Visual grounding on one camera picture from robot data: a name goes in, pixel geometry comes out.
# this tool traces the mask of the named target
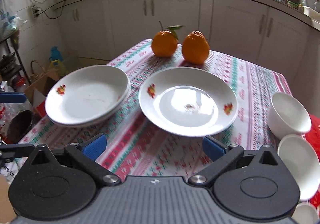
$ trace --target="cabinet handle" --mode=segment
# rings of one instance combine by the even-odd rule
[[[73,17],[73,21],[76,22],[76,18],[75,18],[75,10],[72,10],[72,17]]]
[[[267,37],[270,36],[271,30],[272,30],[272,24],[273,24],[273,18],[270,18]]]
[[[76,9],[76,18],[79,21],[79,13],[78,13],[78,9]]]
[[[265,15],[263,14],[260,20],[260,28],[259,28],[259,35],[261,35],[262,30],[263,30],[263,24],[264,24],[264,19],[265,19]]]
[[[155,15],[155,1],[151,0],[151,14],[152,16]]]
[[[147,0],[143,0],[143,11],[144,11],[144,15],[147,15]]]

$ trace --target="floral decal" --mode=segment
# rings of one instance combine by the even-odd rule
[[[154,98],[156,95],[155,85],[154,84],[149,85],[147,92],[151,98]]]
[[[57,94],[64,95],[65,90],[66,90],[66,86],[64,84],[60,85],[60,87],[57,88]]]
[[[228,104],[225,104],[224,107],[223,107],[223,111],[224,113],[226,113],[227,115],[230,115],[231,111],[233,109],[233,105],[232,103],[228,103]]]

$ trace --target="cabinet door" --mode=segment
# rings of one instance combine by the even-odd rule
[[[314,28],[310,29],[306,51],[290,88],[306,110],[320,118],[320,32]]]
[[[250,0],[213,0],[210,48],[256,62],[267,10]]]
[[[109,0],[116,55],[148,38],[148,0]]]
[[[103,17],[102,0],[83,0],[75,10],[82,38],[78,56],[111,60],[113,51],[109,48]]]
[[[153,38],[161,30],[159,20],[163,26],[183,25],[177,30],[179,42],[182,43],[189,33],[199,29],[199,7],[200,0],[151,0],[150,16],[153,20],[148,20],[148,37]]]
[[[62,15],[59,17],[59,27],[61,36],[70,50],[79,50],[82,46],[80,28],[75,15],[75,4],[64,7]]]
[[[269,8],[268,24],[257,64],[283,74],[292,83],[306,49],[310,28]]]

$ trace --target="utensil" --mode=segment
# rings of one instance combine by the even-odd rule
[[[121,69],[93,65],[59,80],[47,95],[45,110],[59,125],[89,126],[111,116],[130,89],[130,81]]]
[[[170,133],[203,137],[228,128],[238,103],[228,84],[197,68],[174,67],[154,73],[139,90],[144,115]]]
[[[268,126],[279,139],[289,134],[307,133],[311,119],[303,105],[286,93],[275,93],[271,98]]]
[[[300,200],[312,198],[320,184],[320,164],[313,147],[298,135],[287,135],[279,143],[278,155],[300,189]]]
[[[319,216],[312,204],[303,202],[297,205],[292,218],[298,224],[316,224]]]

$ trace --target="tablecloth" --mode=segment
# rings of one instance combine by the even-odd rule
[[[108,147],[97,162],[122,179],[127,175],[188,177],[206,167],[210,160],[202,151],[201,138],[163,131],[140,109],[139,88],[150,75],[168,67],[195,67],[184,61],[181,45],[172,57],[158,58],[152,53],[151,42],[150,39],[140,42],[108,64],[124,70],[131,81],[130,96],[110,119],[86,128],[64,128],[53,124],[46,116],[21,143],[46,143],[53,149],[68,143],[82,143],[104,133]],[[267,126],[267,113],[275,92],[291,94],[281,74],[216,51],[210,51],[205,63],[196,67],[223,79],[238,99],[238,117],[228,129],[215,136],[217,139],[248,150],[257,150],[263,144],[277,147],[278,141]],[[16,164],[6,164],[1,173],[12,181],[24,161],[18,159]]]

